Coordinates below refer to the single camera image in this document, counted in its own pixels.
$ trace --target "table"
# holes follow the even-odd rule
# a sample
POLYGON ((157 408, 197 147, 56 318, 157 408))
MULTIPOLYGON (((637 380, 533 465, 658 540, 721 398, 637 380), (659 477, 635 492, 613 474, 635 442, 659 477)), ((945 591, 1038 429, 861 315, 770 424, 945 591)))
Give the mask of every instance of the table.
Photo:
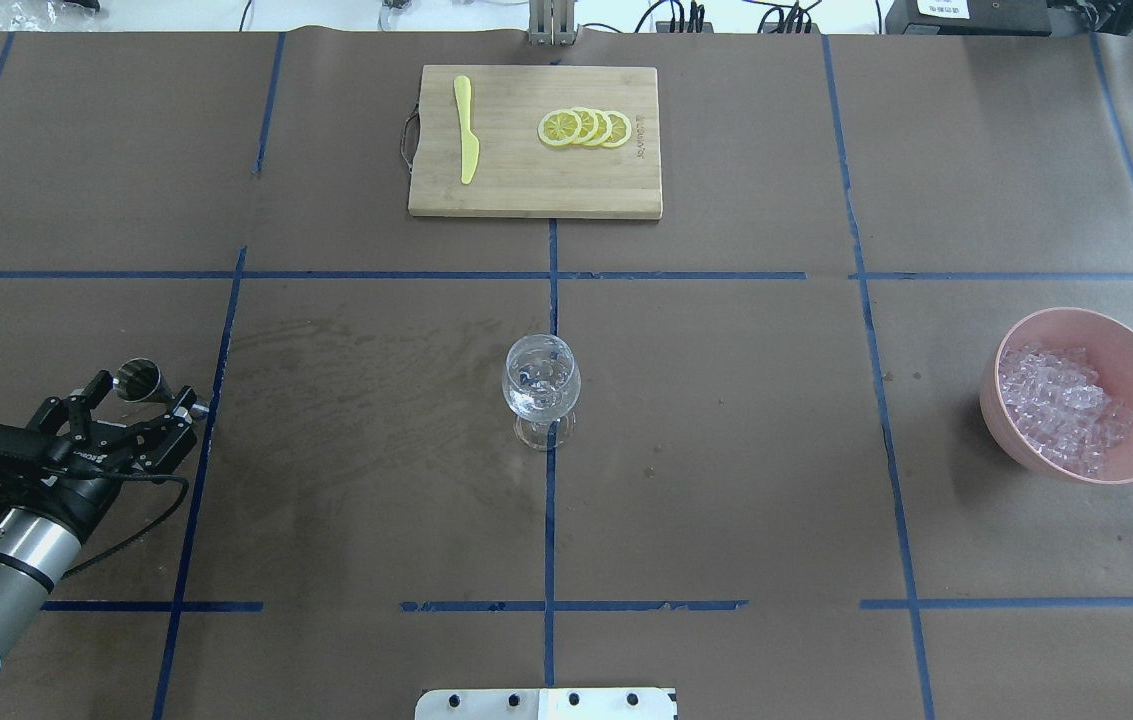
POLYGON ((0 715, 1133 717, 1133 486, 978 415, 1051 305, 1133 327, 1133 40, 0 36, 0 421, 137 355, 218 393, 0 715), (659 69, 665 217, 410 218, 421 65, 553 60, 659 69), (583 370, 547 456, 499 395, 535 331, 583 370))

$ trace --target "cutting board handle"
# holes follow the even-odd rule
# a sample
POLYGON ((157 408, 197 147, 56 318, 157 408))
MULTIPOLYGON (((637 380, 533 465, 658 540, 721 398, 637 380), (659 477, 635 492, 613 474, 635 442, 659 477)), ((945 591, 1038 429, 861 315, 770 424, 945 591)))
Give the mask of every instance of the cutting board handle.
POLYGON ((402 160, 406 162, 406 171, 415 173, 415 152, 419 151, 419 102, 415 102, 415 109, 406 116, 406 124, 402 126, 402 139, 400 145, 402 160), (406 154, 406 147, 411 139, 410 128, 415 126, 415 145, 410 150, 410 155, 406 154))

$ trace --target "black cord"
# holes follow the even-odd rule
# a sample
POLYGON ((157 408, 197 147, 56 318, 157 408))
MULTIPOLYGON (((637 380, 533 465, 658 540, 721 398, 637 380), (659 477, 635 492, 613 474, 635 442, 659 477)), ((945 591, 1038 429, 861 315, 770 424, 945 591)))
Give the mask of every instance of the black cord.
MULTIPOLYGON (((746 3, 750 5, 766 5, 770 10, 763 14, 761 22, 757 23, 757 32, 769 32, 772 35, 780 35, 780 33, 798 33, 798 32, 810 32, 810 26, 812 26, 812 18, 810 18, 809 8, 803 8, 800 3, 793 5, 775 5, 775 3, 761 3, 758 0, 744 0, 746 3), (775 23, 775 29, 767 31, 766 23, 770 19, 773 12, 780 12, 780 19, 775 23)), ((816 5, 821 3, 823 0, 818 0, 816 5)))
POLYGON ((649 8, 647 8, 647 12, 642 12, 642 18, 638 20, 638 27, 636 27, 633 32, 642 32, 642 25, 645 24, 645 20, 650 17, 650 12, 654 12, 654 9, 664 3, 671 3, 672 10, 674 10, 674 15, 672 15, 672 18, 668 20, 668 29, 676 32, 679 15, 681 20, 685 22, 685 6, 681 5, 681 0, 659 0, 656 5, 650 5, 649 8))
POLYGON ((137 532, 133 534, 133 536, 125 539, 122 542, 119 542, 113 547, 110 547, 104 552, 100 552, 95 557, 91 557, 91 559, 86 560, 85 562, 78 562, 77 565, 74 565, 73 568, 69 568, 68 571, 63 574, 63 579, 71 578, 73 575, 76 575, 82 570, 91 568, 92 565, 103 562, 104 560, 108 560, 109 557, 112 557, 118 552, 122 552, 123 550, 126 550, 126 548, 131 547, 136 542, 140 541, 140 537, 144 537, 146 536, 146 534, 150 534, 153 528, 157 527, 157 525, 164 523, 164 520, 170 518, 170 515, 174 515, 174 511, 179 509, 179 506, 184 505, 184 498, 188 495, 188 480, 181 478, 179 477, 179 475, 122 475, 118 473, 100 473, 100 477, 112 478, 112 480, 126 480, 126 482, 140 482, 140 480, 150 480, 150 482, 155 482, 155 483, 167 482, 169 480, 169 482, 174 482, 179 484, 179 495, 174 498, 174 501, 170 503, 170 506, 167 507, 167 509, 162 514, 156 516, 156 519, 152 520, 147 525, 144 525, 144 528, 140 528, 140 532, 137 532))
POLYGON ((250 11, 252 3, 255 3, 255 0, 246 0, 246 6, 242 8, 242 22, 237 23, 237 32, 246 29, 246 14, 250 11))
MULTIPOLYGON (((179 495, 174 498, 174 501, 170 503, 167 509, 156 516, 156 519, 152 520, 150 524, 140 528, 140 532, 133 534, 133 536, 125 539, 122 542, 110 547, 104 552, 91 557, 90 560, 75 565, 71 569, 63 574, 65 578, 71 578, 73 575, 80 573, 90 568, 92 565, 104 561, 126 550, 127 547, 131 547, 136 542, 140 541, 140 537, 150 534, 151 531, 157 525, 164 523, 164 520, 170 518, 170 515, 174 515, 174 511, 179 509, 182 505, 185 498, 188 495, 188 480, 179 477, 179 475, 170 474, 147 474, 147 473, 114 473, 113 471, 91 471, 90 473, 78 473, 78 471, 68 471, 67 468, 40 468, 41 477, 60 477, 60 478, 104 478, 113 480, 114 482, 123 483, 167 483, 173 482, 179 486, 179 495)), ((12 473, 11 471, 6 471, 0 473, 0 505, 19 505, 23 502, 35 502, 41 506, 54 507, 56 510, 60 513, 69 513, 67 507, 63 507, 63 502, 60 502, 58 498, 51 495, 49 488, 41 482, 40 478, 31 477, 27 474, 12 473)))

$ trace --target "label sticker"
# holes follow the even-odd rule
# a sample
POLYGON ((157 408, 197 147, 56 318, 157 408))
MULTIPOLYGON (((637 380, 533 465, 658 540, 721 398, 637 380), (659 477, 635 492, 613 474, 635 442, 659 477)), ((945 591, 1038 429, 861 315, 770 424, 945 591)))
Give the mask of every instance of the label sticker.
POLYGON ((966 0, 917 0, 917 11, 932 18, 970 19, 966 0))

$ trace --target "bowl of ice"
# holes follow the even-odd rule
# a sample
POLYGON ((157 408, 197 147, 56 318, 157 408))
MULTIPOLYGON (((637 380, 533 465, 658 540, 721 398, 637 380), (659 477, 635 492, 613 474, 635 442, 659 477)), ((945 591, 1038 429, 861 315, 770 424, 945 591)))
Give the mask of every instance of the bowl of ice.
POLYGON ((979 388, 1002 450, 1053 478, 1133 483, 1133 331, 1082 307, 1040 310, 1002 338, 979 388))

